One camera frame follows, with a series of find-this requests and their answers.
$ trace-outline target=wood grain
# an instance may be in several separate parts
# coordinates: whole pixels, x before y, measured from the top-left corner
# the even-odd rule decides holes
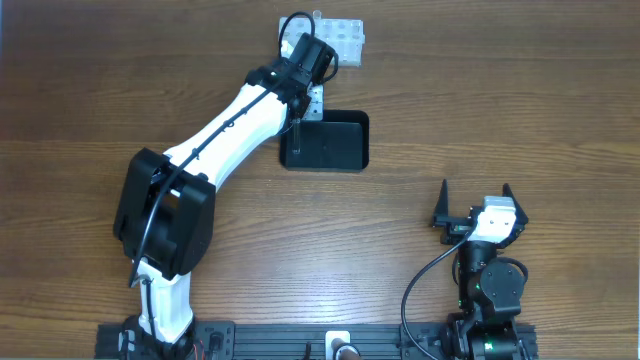
[[[531,224],[507,253],[544,358],[638,344],[640,3],[5,0],[0,57],[0,356],[91,357],[139,311],[111,235],[131,156],[198,131],[268,62],[279,16],[361,18],[363,66],[328,108],[371,118],[361,174],[288,172],[268,141],[217,198],[194,271],[202,319],[399,323],[404,287],[462,215],[509,182]],[[456,309],[448,266],[408,314]]]

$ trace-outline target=white panel with holes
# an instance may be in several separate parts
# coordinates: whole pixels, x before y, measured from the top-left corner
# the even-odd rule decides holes
[[[286,20],[280,18],[278,35]],[[323,19],[318,10],[313,12],[316,37],[334,48],[340,58],[340,66],[360,66],[364,44],[364,23],[356,19]],[[289,57],[305,32],[311,32],[311,23],[306,17],[292,19],[282,37],[282,56]]]

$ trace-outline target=wooden table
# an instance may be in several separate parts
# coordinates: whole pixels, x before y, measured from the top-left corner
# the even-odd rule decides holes
[[[399,323],[446,249],[442,179],[456,215],[509,182],[541,355],[635,358],[640,3],[513,0],[5,0],[0,356],[91,357],[98,324],[140,310],[111,233],[129,160],[197,132],[274,57],[278,17],[316,8],[364,20],[363,66],[325,102],[369,114],[371,162],[290,172],[277,141],[255,151],[218,194],[198,317]],[[449,261],[410,320],[457,310]]]

